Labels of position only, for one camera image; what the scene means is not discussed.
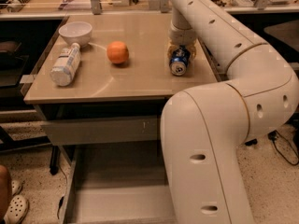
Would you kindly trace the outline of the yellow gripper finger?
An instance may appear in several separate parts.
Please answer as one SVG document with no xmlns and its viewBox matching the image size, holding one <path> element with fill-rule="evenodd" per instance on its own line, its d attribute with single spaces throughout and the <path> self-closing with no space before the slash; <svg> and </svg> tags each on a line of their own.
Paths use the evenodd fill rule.
<svg viewBox="0 0 299 224">
<path fill-rule="evenodd" d="M 171 59 L 173 52 L 176 50 L 176 45 L 169 43 L 168 49 L 167 49 L 167 57 L 168 59 Z"/>
<path fill-rule="evenodd" d="M 190 59 L 193 60 L 196 57 L 196 46 L 194 43 L 187 46 L 187 51 L 190 53 Z"/>
</svg>

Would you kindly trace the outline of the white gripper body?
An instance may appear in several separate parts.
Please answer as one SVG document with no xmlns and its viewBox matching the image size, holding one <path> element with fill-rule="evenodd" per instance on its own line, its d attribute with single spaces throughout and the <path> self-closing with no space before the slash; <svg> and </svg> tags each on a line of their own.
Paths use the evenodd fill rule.
<svg viewBox="0 0 299 224">
<path fill-rule="evenodd" d="M 179 29 L 174 25 L 169 28 L 169 45 L 171 49 L 184 46 L 191 49 L 195 46 L 197 35 L 193 29 Z"/>
</svg>

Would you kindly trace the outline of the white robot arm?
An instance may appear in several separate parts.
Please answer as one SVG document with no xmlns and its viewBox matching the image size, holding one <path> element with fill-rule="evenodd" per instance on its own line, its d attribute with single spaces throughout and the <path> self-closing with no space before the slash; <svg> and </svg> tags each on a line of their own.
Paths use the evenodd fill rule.
<svg viewBox="0 0 299 224">
<path fill-rule="evenodd" d="M 178 224 L 254 224 L 238 145 L 274 131 L 298 106 L 298 78 L 263 38 L 210 0 L 170 0 L 170 37 L 201 39 L 226 80 L 173 95 L 161 117 Z"/>
</svg>

